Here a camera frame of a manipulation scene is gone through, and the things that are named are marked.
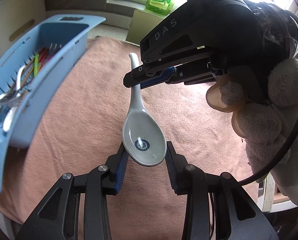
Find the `gloved right hand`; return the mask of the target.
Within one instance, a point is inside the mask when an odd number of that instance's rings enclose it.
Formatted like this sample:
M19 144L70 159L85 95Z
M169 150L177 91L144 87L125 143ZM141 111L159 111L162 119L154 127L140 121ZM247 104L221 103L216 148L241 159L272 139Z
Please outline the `gloved right hand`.
M268 78L266 103L252 102L241 82L220 78L206 93L208 105L231 113L235 133L246 141L253 173L262 170L278 153L298 118L298 59L287 59ZM298 135L284 158L271 170L279 191L298 205Z

